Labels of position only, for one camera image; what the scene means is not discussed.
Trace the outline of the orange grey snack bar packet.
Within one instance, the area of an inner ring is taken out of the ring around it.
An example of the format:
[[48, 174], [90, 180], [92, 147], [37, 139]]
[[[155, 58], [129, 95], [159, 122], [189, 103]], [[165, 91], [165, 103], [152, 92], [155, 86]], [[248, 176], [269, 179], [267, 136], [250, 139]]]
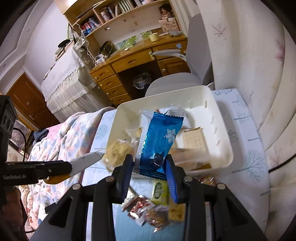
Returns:
[[69, 174], [55, 175], [53, 177], [48, 177], [44, 179], [47, 184], [58, 184], [65, 181], [66, 179], [73, 177], [74, 175], [82, 172], [89, 166], [100, 161], [104, 155], [104, 152], [97, 150], [95, 152], [87, 153], [79, 158], [72, 159], [70, 164], [72, 166], [72, 171]]

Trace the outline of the maroon white chocolate packet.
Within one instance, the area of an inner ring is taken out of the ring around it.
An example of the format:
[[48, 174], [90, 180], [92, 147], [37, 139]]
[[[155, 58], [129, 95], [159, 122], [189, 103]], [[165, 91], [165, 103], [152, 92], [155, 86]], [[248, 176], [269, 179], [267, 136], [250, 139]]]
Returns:
[[127, 216], [130, 217], [139, 226], [143, 226], [145, 223], [145, 214], [155, 205], [148, 198], [143, 195], [134, 196], [130, 198], [128, 202], [123, 204], [122, 212], [127, 212]]

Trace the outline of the large beige cake packet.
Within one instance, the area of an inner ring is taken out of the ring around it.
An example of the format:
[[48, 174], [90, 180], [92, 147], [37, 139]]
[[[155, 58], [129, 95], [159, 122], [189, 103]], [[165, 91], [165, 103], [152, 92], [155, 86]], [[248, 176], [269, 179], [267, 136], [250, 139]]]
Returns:
[[195, 171], [212, 168], [207, 152], [197, 149], [172, 148], [169, 152], [176, 166], [185, 171]]

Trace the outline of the green candy packet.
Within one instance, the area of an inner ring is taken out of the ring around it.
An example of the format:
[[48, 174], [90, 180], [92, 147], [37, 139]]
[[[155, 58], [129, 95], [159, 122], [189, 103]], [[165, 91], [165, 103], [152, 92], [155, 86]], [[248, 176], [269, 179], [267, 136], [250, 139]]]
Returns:
[[168, 206], [169, 201], [169, 188], [167, 181], [164, 180], [154, 180], [152, 188], [151, 202], [155, 205]]

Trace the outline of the pale crumbly cookie packet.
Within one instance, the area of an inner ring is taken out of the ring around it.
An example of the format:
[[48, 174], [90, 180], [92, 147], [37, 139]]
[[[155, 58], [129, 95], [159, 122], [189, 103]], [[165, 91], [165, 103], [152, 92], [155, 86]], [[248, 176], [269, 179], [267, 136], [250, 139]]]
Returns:
[[123, 164], [126, 155], [131, 154], [135, 157], [142, 134], [142, 127], [125, 128], [123, 133], [125, 138], [118, 138], [112, 142], [106, 148], [105, 154], [102, 157], [102, 162], [110, 172]]

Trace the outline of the blue snowflake snack packet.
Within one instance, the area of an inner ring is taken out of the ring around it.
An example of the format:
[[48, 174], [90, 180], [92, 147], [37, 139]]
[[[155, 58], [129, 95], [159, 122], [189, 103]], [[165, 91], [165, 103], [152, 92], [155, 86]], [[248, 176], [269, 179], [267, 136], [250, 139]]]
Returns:
[[143, 110], [142, 134], [135, 155], [134, 173], [166, 180], [165, 159], [183, 124], [183, 118]]

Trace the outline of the white red snack packet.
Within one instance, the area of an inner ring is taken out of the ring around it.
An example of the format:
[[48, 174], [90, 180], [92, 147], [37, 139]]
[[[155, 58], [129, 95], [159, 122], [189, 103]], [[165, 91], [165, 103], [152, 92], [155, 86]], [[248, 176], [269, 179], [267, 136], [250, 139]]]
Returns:
[[183, 124], [181, 129], [191, 129], [193, 127], [190, 118], [189, 118], [189, 114], [187, 113], [187, 111], [183, 108], [181, 108], [178, 105], [170, 105], [166, 108], [156, 108], [155, 111], [157, 113], [161, 113], [164, 115], [169, 115], [169, 116], [175, 116], [175, 117], [180, 117], [183, 118]]

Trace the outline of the mixed nuts clear packet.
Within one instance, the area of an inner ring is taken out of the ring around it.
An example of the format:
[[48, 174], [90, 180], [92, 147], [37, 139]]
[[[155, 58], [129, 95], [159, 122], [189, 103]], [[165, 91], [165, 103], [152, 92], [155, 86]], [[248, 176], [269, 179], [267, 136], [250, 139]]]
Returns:
[[153, 233], [158, 232], [169, 224], [168, 206], [157, 205], [145, 211], [145, 222], [153, 228]]

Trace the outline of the brown cracker packet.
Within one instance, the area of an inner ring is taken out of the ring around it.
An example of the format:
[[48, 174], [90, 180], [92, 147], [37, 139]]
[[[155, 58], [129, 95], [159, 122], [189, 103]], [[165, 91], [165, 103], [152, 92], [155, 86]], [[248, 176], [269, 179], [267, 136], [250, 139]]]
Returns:
[[182, 133], [186, 161], [206, 162], [209, 159], [207, 143], [201, 127], [184, 130]]

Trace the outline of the brown wooden door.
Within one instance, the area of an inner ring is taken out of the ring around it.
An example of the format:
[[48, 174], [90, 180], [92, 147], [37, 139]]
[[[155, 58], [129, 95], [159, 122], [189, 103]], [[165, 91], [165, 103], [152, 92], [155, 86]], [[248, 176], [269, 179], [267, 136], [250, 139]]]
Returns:
[[8, 90], [8, 95], [16, 109], [38, 130], [60, 123], [48, 109], [43, 94], [25, 73]]

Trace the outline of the patterned light blue tablecloth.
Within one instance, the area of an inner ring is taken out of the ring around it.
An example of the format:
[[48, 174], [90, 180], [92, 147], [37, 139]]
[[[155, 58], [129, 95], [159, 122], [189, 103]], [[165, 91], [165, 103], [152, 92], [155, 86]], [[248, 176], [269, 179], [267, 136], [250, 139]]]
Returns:
[[[126, 138], [126, 128], [141, 124], [142, 110], [177, 105], [185, 109], [194, 128], [201, 127], [210, 157], [219, 169], [215, 180], [224, 183], [265, 232], [269, 210], [266, 155], [250, 111], [236, 89], [210, 90], [205, 86], [180, 89], [132, 100], [103, 115], [91, 152]], [[183, 223], [153, 233], [151, 225], [138, 226], [120, 205], [113, 205], [117, 240], [182, 240]]]

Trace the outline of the floral pastel blanket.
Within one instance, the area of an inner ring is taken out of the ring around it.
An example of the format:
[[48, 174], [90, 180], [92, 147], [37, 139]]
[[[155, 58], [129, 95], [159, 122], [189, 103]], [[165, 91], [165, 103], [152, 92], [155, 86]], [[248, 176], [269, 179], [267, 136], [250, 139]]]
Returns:
[[[29, 155], [29, 161], [71, 161], [87, 154], [93, 143], [103, 114], [113, 110], [113, 107], [102, 108], [94, 113], [78, 112], [64, 121], [58, 132], [48, 134], [36, 143]], [[48, 184], [44, 180], [36, 184], [20, 185], [21, 200], [28, 220], [26, 230], [35, 230], [46, 217], [45, 207], [58, 202], [66, 191], [75, 183], [82, 181], [83, 173], [58, 184]]]

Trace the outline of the lace covered cabinet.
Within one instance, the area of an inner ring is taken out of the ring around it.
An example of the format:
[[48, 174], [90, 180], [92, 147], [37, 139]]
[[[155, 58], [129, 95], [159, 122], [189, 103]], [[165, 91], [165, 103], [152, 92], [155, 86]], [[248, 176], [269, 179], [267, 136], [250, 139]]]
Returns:
[[94, 67], [86, 51], [70, 47], [48, 72], [41, 84], [47, 108], [61, 123], [71, 115], [92, 113], [112, 106], [110, 99], [94, 81]]

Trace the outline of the wooden desk with drawers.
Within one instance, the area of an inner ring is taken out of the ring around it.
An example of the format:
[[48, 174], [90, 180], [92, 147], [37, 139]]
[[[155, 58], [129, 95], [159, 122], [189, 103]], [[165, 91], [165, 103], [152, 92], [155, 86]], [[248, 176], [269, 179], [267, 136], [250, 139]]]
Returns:
[[187, 37], [185, 35], [171, 37], [162, 36], [156, 42], [150, 39], [138, 42], [129, 50], [116, 51], [105, 63], [94, 67], [90, 75], [98, 86], [104, 91], [114, 106], [124, 102], [142, 98], [147, 87], [136, 89], [133, 87], [133, 79], [143, 72], [151, 75], [152, 81], [163, 77], [158, 60], [152, 53], [166, 49], [180, 49], [185, 54]]

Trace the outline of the doll on desk shelf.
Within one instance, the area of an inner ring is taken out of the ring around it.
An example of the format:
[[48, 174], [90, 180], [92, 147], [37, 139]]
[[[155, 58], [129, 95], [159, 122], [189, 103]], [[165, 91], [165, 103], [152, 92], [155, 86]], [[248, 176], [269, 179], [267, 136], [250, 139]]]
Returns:
[[159, 12], [161, 15], [161, 19], [159, 20], [160, 24], [165, 22], [172, 22], [175, 20], [175, 16], [170, 4], [162, 4], [159, 7]]

